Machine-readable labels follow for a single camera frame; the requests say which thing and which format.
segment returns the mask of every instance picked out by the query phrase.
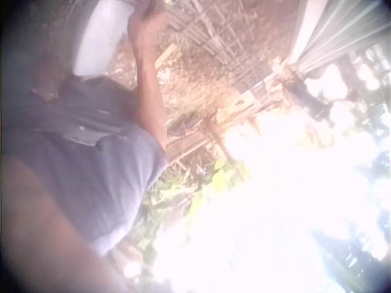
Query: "wooden plank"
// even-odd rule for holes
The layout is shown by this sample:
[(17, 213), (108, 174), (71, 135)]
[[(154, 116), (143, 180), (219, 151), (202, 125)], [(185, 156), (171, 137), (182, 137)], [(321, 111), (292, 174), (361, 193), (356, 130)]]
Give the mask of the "wooden plank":
[(161, 54), (155, 62), (155, 67), (159, 68), (163, 62), (170, 56), (171, 53), (173, 53), (176, 50), (177, 46), (176, 44), (172, 43), (164, 52)]

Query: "person in background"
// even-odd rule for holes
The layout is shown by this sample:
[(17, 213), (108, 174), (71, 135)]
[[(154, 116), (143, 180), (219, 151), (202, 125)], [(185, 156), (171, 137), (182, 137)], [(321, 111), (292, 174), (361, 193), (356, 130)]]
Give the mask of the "person in background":
[(101, 257), (167, 163), (155, 68), (165, 26), (162, 0), (138, 2), (128, 26), (137, 104), (105, 78), (69, 79), (46, 102), (2, 56), (2, 260), (28, 292), (132, 291)]

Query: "blue shirt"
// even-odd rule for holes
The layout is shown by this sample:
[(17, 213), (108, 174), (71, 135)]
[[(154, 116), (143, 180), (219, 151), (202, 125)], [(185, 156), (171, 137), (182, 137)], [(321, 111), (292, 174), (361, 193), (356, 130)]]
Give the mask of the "blue shirt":
[(145, 191), (167, 164), (160, 144), (134, 123), (95, 145), (27, 129), (2, 135), (3, 152), (33, 170), (100, 255), (129, 232)]

